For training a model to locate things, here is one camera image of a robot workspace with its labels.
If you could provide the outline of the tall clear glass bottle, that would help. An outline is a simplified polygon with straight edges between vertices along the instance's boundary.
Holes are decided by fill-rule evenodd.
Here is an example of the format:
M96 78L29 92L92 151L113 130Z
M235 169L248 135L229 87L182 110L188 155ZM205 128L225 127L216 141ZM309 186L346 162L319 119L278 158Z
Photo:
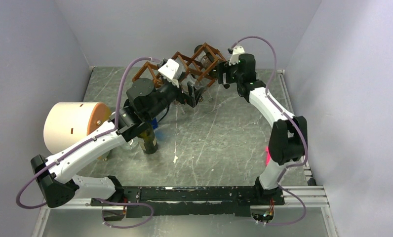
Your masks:
M202 94L201 98L203 99L203 101L207 101L209 103L213 102L214 98L213 98L213 96L211 94L211 88L210 87L208 87L208 86L204 87L204 91L203 91L203 94Z

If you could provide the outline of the blue square glass bottle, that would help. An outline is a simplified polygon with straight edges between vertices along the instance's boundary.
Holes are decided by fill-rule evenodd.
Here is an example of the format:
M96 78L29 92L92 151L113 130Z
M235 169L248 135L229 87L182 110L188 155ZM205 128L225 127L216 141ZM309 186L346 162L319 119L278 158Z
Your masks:
M158 128L158 120L157 120L157 118L154 118L154 119L151 121L151 126L152 126L153 130L155 130L155 129Z

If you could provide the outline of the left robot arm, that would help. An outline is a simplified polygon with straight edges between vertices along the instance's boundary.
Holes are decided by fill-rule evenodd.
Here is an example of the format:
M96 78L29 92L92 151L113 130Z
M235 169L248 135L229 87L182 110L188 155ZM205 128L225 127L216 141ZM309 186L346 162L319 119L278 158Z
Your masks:
M173 101L195 107L206 88L192 82L186 86L188 89L183 91L180 85L165 80L156 88L152 80L139 78L127 90L124 106L94 132L57 154L32 158L31 166L45 205L60 207L76 198L120 204L124 200L124 188L116 177L91 178L77 173L101 155L151 129L150 121Z

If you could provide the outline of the dark green wine bottle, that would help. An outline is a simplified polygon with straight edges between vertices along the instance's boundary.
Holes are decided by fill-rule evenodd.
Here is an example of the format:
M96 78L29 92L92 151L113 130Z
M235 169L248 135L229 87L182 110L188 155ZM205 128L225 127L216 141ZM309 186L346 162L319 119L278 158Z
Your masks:
M157 139L151 125L141 132L137 138L138 144L145 154L154 154L158 150Z

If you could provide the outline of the olive green wine bottle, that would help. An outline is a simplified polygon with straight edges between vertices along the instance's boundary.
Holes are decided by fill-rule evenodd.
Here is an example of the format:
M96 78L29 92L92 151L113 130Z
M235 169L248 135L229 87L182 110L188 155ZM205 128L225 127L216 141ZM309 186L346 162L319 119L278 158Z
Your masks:
M203 65L204 69L208 69L209 66L215 61L215 57L213 54L209 52L208 49L203 49L202 52L196 57L196 59ZM216 66L209 72L209 75L212 77L217 77L217 65L220 62L216 63Z

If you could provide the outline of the clear square liquor bottle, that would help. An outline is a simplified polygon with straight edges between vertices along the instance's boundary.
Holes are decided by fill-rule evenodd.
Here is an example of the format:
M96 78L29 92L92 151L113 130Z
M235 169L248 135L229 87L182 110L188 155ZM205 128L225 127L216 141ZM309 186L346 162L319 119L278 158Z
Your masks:
M183 80L180 82L180 86L182 88L183 91L188 91L187 89L187 84L190 83L191 85L193 85L196 89L199 89L201 87L205 87L204 85L201 84L200 81L198 81L194 75L189 74L186 77L183 78Z

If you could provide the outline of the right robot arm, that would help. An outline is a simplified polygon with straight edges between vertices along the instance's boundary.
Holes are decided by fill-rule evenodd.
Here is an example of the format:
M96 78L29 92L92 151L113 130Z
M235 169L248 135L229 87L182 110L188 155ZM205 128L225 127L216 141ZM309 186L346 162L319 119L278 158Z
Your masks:
M236 84L240 97L254 106L270 124L272 131L268 151L270 161L255 181L254 199L266 204L273 197L287 170L300 165L307 154L307 121L286 110L257 79L256 60L249 53L233 53L218 66L219 82Z

